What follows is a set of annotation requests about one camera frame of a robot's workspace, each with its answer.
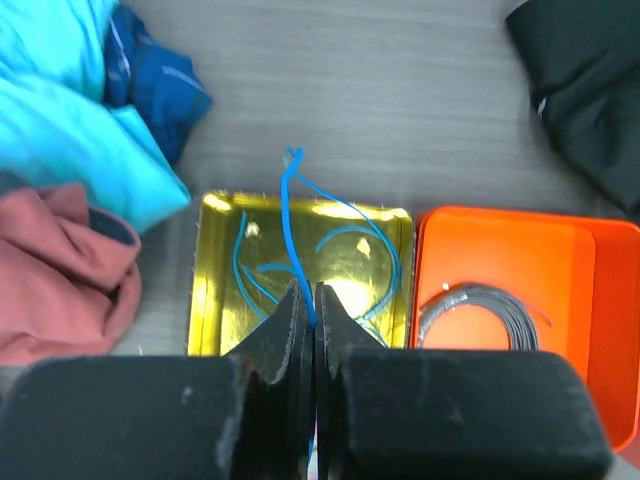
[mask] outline black cloth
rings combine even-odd
[[[506,24],[552,147],[640,218],[640,1],[530,0]]]

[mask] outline gray wire coil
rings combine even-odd
[[[464,283],[429,301],[420,310],[418,345],[443,313],[463,305],[475,305],[495,314],[509,335],[511,350],[538,350],[538,330],[525,304],[509,292],[482,283]]]

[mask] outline yellow metal tray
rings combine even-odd
[[[371,327],[388,345],[404,347],[411,306],[413,221],[402,209],[358,208],[395,246],[402,269],[394,299],[371,319]],[[366,221],[353,209],[331,201],[291,199],[290,210],[296,250],[311,285],[325,282],[333,286],[353,318],[372,308],[391,278],[391,257],[384,243],[365,233],[345,232],[316,252],[317,243],[333,229],[368,227]],[[238,264],[276,298],[282,296],[292,279],[286,271],[256,271],[263,264],[290,264],[282,236],[279,198],[226,192],[205,195],[196,247],[189,355],[224,355],[261,321],[242,296],[232,264],[243,212],[247,228],[237,250]],[[240,278],[254,304],[264,315],[270,315],[275,304],[254,287],[244,270]]]

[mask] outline gray table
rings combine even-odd
[[[359,202],[619,215],[530,114],[503,28],[517,0],[128,3],[215,96],[178,167],[196,200],[276,193],[284,147],[303,145],[301,172]],[[197,205],[145,235],[142,305],[115,353],[183,352],[196,217]],[[0,370],[2,390],[16,372]],[[621,465],[615,478],[640,475]]]

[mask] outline orange box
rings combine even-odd
[[[442,207],[420,225],[411,346],[422,306],[446,287],[482,282],[522,300],[540,348],[587,383],[614,449],[640,466],[640,229],[624,221]],[[442,315],[425,348],[508,348],[478,307]]]

